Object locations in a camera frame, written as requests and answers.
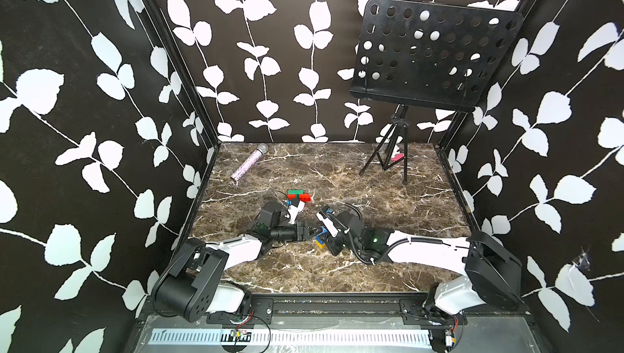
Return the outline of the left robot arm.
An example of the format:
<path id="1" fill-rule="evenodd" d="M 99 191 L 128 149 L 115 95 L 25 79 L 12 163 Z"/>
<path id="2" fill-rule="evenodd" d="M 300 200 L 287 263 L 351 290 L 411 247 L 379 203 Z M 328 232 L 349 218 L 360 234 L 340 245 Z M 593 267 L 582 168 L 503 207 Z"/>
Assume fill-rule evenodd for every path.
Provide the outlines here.
<path id="1" fill-rule="evenodd" d="M 154 311 L 161 317 L 181 317 L 188 322 L 218 312 L 236 325 L 249 321 L 254 314 L 250 292 L 223 282 L 224 272 L 260 259 L 276 242 L 306 242 L 322 234 L 320 225 L 297 220 L 304 207 L 300 200 L 289 205 L 271 201 L 263 205 L 250 227 L 233 239 L 186 240 L 152 288 Z"/>

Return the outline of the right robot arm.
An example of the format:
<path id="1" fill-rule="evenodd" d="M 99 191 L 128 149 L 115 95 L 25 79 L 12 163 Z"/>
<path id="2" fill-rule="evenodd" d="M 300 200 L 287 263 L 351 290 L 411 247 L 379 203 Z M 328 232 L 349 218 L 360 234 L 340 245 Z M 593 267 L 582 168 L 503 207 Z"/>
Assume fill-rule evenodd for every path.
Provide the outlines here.
<path id="1" fill-rule="evenodd" d="M 441 239 L 364 225 L 360 213 L 335 213 L 324 207 L 316 214 L 325 231 L 321 240 L 334 255 L 350 250 L 365 265 L 418 264 L 458 275 L 429 291 L 421 312 L 448 318 L 481 305 L 505 311 L 519 309 L 522 263 L 491 235 Z"/>

